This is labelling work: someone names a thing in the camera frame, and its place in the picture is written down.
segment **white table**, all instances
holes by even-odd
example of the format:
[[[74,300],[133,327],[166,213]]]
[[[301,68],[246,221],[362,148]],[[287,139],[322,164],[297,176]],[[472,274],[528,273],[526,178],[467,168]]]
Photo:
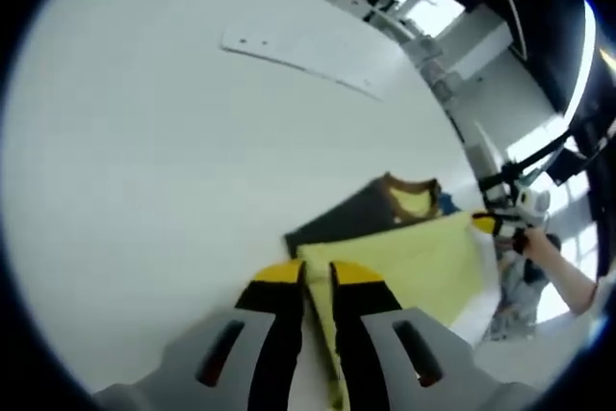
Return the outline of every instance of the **white table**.
[[[384,70],[382,101],[219,48],[238,12],[273,9],[301,34],[326,24],[356,40]],[[321,0],[51,0],[16,64],[3,135],[14,275],[89,390],[154,369],[169,340],[286,260],[284,232],[386,170],[435,176],[460,207],[481,207],[403,51]],[[495,297],[467,328],[481,330]],[[290,409],[323,409],[314,352],[306,335]]]

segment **person's arm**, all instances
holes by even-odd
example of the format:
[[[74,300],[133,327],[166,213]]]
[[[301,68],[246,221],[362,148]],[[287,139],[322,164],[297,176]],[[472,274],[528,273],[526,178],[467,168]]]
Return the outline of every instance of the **person's arm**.
[[[525,232],[528,245],[524,255],[537,264],[577,315],[592,305],[597,284],[569,263],[550,243],[543,230],[528,228]]]

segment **folded clothing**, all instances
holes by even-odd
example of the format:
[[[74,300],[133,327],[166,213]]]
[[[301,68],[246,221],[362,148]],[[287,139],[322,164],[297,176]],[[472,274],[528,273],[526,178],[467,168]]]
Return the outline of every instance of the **folded clothing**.
[[[436,179],[405,182],[390,173],[372,180],[330,211],[285,235],[292,258],[303,244],[335,243],[442,215]]]
[[[332,244],[303,245],[306,283],[339,377],[332,404],[348,403],[336,355],[329,263],[353,262],[382,275],[402,308],[419,307],[451,325],[483,289],[481,255],[469,230],[471,215],[458,213],[415,226]]]

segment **gray gripper base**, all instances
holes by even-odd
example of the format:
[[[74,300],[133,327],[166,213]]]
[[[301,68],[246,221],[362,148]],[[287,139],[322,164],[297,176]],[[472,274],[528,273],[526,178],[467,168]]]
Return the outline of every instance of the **gray gripper base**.
[[[475,366],[471,346],[419,309],[362,317],[385,377],[391,411],[513,411],[538,393],[523,384],[502,384]],[[395,326],[410,323],[436,360],[442,377],[423,387]]]
[[[274,314],[233,309],[208,318],[169,344],[161,366],[132,385],[115,384],[94,395],[114,411],[242,411]],[[244,327],[215,387],[196,380],[204,359],[232,323]]]

